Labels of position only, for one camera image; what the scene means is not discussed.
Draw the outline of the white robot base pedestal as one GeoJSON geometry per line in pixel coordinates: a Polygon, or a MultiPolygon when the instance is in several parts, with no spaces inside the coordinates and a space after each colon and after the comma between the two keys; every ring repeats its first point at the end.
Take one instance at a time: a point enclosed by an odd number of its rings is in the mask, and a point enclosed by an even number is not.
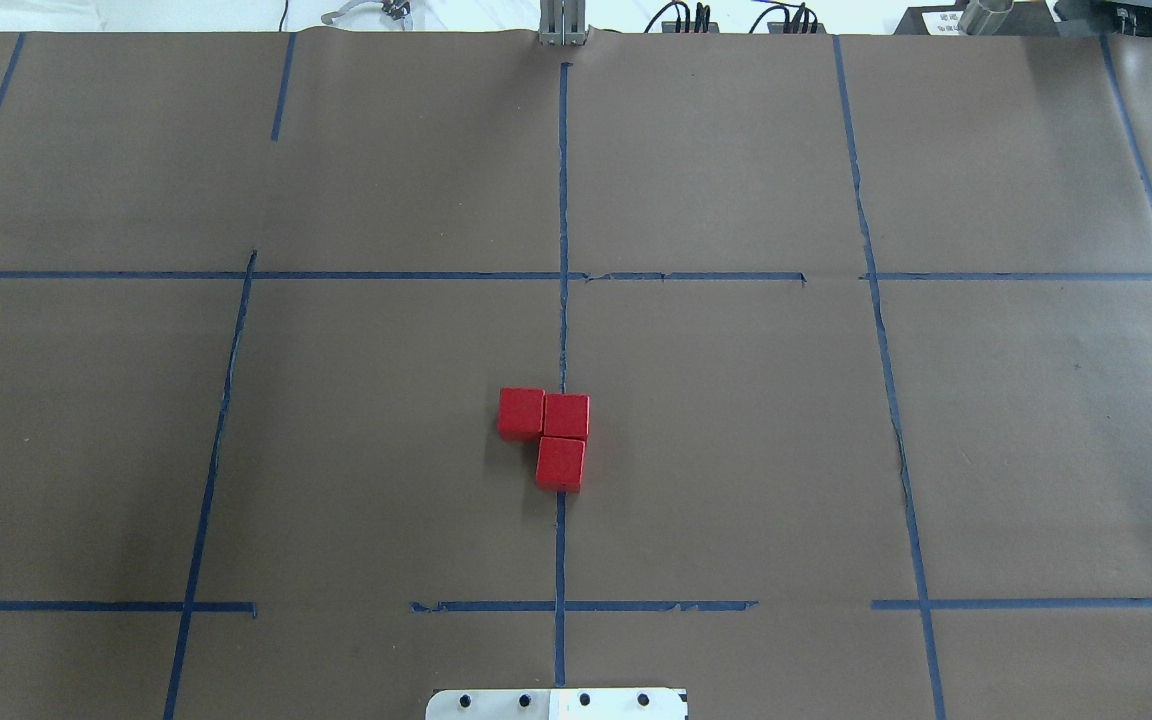
{"type": "Polygon", "coordinates": [[[426,719],[689,719],[684,689],[666,687],[447,689],[426,719]]]}

